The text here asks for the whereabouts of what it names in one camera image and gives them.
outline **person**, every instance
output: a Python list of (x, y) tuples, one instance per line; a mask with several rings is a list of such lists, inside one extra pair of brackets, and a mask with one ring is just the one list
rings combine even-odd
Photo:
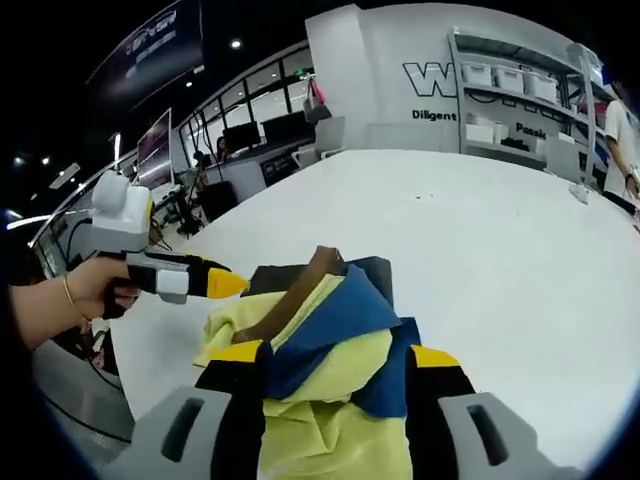
[[(0, 365), (7, 389), (3, 410), (11, 416), (5, 422), (11, 441), (3, 455), (3, 468), (20, 472), (21, 478), (97, 478), (35, 384), (31, 352), (56, 334), (82, 325), (85, 319), (101, 316), (107, 286), (114, 278), (129, 278), (127, 265), (111, 258), (92, 258), (65, 276), (33, 285), (11, 285), (11, 272), (19, 266), (12, 265), (16, 260), (8, 243), (5, 238), (0, 241), (6, 247), (0, 252)], [(130, 286), (116, 288), (115, 293), (116, 303), (130, 308), (139, 290)], [(32, 452), (33, 459), (25, 459), (26, 452)]]
[(229, 156), (229, 152), (227, 150), (227, 142), (223, 136), (218, 137), (218, 141), (216, 142), (216, 149), (218, 150), (218, 162), (224, 163), (227, 161), (227, 157)]
[[(603, 74), (606, 82), (606, 70)], [(631, 113), (629, 97), (620, 82), (612, 80), (610, 83), (620, 99), (613, 100), (607, 107), (605, 139), (613, 161), (609, 162), (603, 195), (635, 215), (640, 208), (640, 185), (631, 172), (640, 168), (637, 150), (640, 135), (638, 126), (634, 125), (637, 121)]]

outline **white table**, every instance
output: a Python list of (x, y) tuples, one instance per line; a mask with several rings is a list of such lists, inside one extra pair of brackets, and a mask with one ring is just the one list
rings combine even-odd
[[(261, 192), (184, 250), (247, 277), (317, 245), (391, 260), (396, 311), (529, 422), (559, 466), (586, 468), (640, 372), (640, 236), (616, 206), (523, 167), (457, 154), (349, 151)], [(113, 322), (134, 418), (193, 385), (207, 314), (143, 295)]]

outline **black ceiling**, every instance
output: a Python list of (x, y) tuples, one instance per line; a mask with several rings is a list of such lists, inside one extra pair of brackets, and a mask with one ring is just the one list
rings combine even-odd
[[(89, 177), (111, 159), (106, 142), (116, 131), (124, 135), (123, 151), (166, 108), (174, 118), (184, 118), (208, 95), (258, 61), (305, 38), (304, 20), (337, 6), (357, 3), (373, 8), (399, 1), (341, 0), (201, 0), (206, 70), (193, 78), (194, 86), (174, 82), (123, 119), (96, 118), (87, 111), (84, 82), (97, 65), (132, 30), (171, 0), (109, 0), (108, 2), (16, 2), (15, 18), (5, 18), (3, 76), (7, 101), (4, 109), (8, 131), (2, 156), (2, 206), (23, 214), (48, 213), (72, 190), (47, 190), (59, 170), (73, 162), (81, 165), (79, 180)], [(471, 3), (513, 13), (559, 31), (594, 49), (619, 76), (631, 75), (623, 45), (633, 45), (634, 29), (624, 15), (616, 14), (609, 27), (602, 11), (589, 12), (584, 2), (574, 8), (568, 2), (485, 1)], [(233, 51), (229, 40), (239, 37), (244, 48)], [(15, 168), (13, 159), (26, 163)], [(50, 157), (43, 166), (40, 159)], [(16, 193), (15, 186), (20, 185)], [(30, 198), (39, 193), (35, 201)]]

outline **monitor screen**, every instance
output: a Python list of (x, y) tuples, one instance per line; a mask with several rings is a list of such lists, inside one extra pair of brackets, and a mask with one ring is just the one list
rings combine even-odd
[(222, 132), (229, 154), (242, 148), (257, 145), (262, 140), (256, 122), (243, 123), (231, 128), (225, 128)]
[(167, 110), (138, 142), (140, 184), (151, 190), (173, 183), (170, 136), (171, 109)]
[(307, 122), (304, 112), (290, 113), (262, 124), (267, 143), (286, 142), (304, 137), (312, 137), (313, 126)]

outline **bracelet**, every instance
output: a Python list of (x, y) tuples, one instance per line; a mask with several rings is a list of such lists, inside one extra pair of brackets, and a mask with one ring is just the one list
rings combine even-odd
[(86, 334), (87, 332), (90, 332), (91, 331), (91, 325), (89, 325), (89, 319), (82, 314), (82, 312), (80, 311), (80, 309), (76, 305), (76, 302), (74, 302), (73, 298), (71, 298), (71, 292), (69, 291), (69, 282), (67, 281), (67, 276), (66, 275), (64, 277), (62, 277), (62, 283), (64, 284), (64, 291), (67, 294), (67, 300), (69, 300), (69, 303), (71, 304), (73, 309), (78, 313), (78, 315), (80, 315), (80, 318), (81, 318), (81, 320), (80, 320), (80, 333)]

